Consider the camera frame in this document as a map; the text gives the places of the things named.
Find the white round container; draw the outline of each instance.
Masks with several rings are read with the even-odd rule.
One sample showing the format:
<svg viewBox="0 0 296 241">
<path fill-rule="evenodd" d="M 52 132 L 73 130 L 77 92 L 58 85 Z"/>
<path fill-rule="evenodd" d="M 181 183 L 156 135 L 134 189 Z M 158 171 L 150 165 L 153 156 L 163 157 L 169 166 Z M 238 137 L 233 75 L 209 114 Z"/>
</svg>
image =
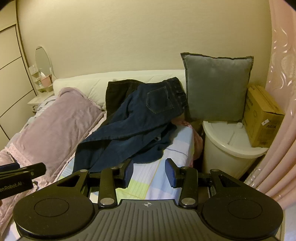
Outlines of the white round container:
<svg viewBox="0 0 296 241">
<path fill-rule="evenodd" d="M 206 134 L 203 173 L 211 169 L 239 179 L 268 148 L 252 147 L 242 123 L 203 122 Z"/>
</svg>

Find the white bin lid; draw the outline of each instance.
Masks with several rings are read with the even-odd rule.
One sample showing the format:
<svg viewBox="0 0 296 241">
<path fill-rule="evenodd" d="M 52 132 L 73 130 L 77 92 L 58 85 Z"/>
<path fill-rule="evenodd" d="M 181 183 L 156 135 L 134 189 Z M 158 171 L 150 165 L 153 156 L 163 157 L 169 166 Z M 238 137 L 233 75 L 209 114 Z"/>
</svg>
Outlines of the white bin lid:
<svg viewBox="0 0 296 241">
<path fill-rule="evenodd" d="M 210 141 L 236 157 L 256 158 L 267 152 L 268 148 L 252 147 L 242 123 L 207 122 L 202 123 L 205 134 Z"/>
</svg>

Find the white wardrobe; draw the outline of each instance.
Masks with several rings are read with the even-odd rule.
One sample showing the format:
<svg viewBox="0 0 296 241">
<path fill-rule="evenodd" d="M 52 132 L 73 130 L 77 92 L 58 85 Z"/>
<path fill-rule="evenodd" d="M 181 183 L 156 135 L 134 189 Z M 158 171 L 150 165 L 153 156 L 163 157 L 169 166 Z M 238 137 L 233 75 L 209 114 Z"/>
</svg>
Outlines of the white wardrobe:
<svg viewBox="0 0 296 241">
<path fill-rule="evenodd" d="M 15 1 L 0 11 L 0 150 L 33 116 L 36 94 L 20 43 Z"/>
</svg>

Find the white nightstand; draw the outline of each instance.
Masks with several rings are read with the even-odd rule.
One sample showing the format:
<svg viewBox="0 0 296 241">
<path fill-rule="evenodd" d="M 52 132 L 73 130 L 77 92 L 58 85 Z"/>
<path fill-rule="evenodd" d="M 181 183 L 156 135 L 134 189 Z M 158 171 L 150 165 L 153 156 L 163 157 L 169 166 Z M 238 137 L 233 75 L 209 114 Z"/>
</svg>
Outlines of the white nightstand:
<svg viewBox="0 0 296 241">
<path fill-rule="evenodd" d="M 28 102 L 28 105 L 31 106 L 33 113 L 36 113 L 36 109 L 38 108 L 38 106 L 45 101 L 47 98 L 49 98 L 50 96 L 53 96 L 54 92 L 43 92 L 40 93 L 39 95 L 37 95 L 34 99 L 32 99 L 31 101 Z"/>
</svg>

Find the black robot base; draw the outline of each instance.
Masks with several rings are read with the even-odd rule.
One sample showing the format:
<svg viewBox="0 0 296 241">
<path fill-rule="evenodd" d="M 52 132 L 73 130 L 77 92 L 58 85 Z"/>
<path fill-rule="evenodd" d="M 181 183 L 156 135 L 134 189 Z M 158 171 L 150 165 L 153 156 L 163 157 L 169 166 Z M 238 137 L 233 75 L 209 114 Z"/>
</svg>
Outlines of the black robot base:
<svg viewBox="0 0 296 241">
<path fill-rule="evenodd" d="M 15 205 L 20 240 L 277 240 L 283 211 L 270 197 L 218 169 L 197 173 L 167 159 L 165 172 L 173 188 L 182 187 L 178 204 L 117 204 L 115 189 L 126 188 L 133 173 L 130 160 L 101 173 L 75 172 Z M 199 186 L 213 193 L 202 204 L 197 202 Z M 94 191 L 99 191 L 97 204 L 89 199 Z"/>
</svg>

